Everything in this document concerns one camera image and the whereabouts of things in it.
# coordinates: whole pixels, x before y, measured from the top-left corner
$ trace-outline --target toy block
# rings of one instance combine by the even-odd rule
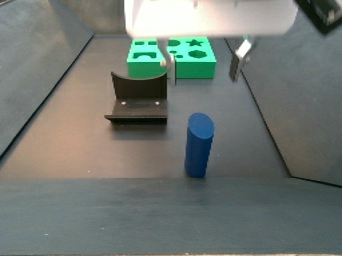
[[[177,60],[177,78],[214,78],[217,58],[206,37],[170,38],[167,50]],[[166,72],[157,39],[133,40],[127,57],[131,78],[149,78]]]

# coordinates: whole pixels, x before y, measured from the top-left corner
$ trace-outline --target black holder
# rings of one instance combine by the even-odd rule
[[[167,121],[167,73],[150,79],[131,79],[114,72],[117,95],[111,121]]]
[[[338,4],[334,4],[334,0],[296,0],[296,2],[317,30],[324,35],[328,35],[337,27],[340,27],[340,25],[342,25],[342,18],[329,22],[329,12],[336,11],[336,9],[340,8]]]

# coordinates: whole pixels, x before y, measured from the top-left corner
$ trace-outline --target blue cylinder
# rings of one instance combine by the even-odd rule
[[[190,177],[204,178],[206,176],[214,130],[214,122],[206,114],[194,113],[190,116],[185,163]]]

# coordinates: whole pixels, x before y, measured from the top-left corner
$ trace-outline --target gray floor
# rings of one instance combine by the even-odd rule
[[[0,253],[341,254],[341,198],[290,178],[3,179]]]
[[[167,126],[114,126],[110,72],[126,75],[130,39],[97,37],[0,163],[0,178],[185,177],[187,119],[209,114],[216,137],[209,177],[288,177],[244,80],[230,82],[232,54],[213,42],[216,79],[169,87]]]
[[[225,41],[216,79],[169,88],[165,128],[103,117],[129,47],[93,40],[2,159],[0,254],[341,254],[342,190],[288,178],[249,88],[229,82]],[[195,111],[217,125],[198,180],[183,178]]]

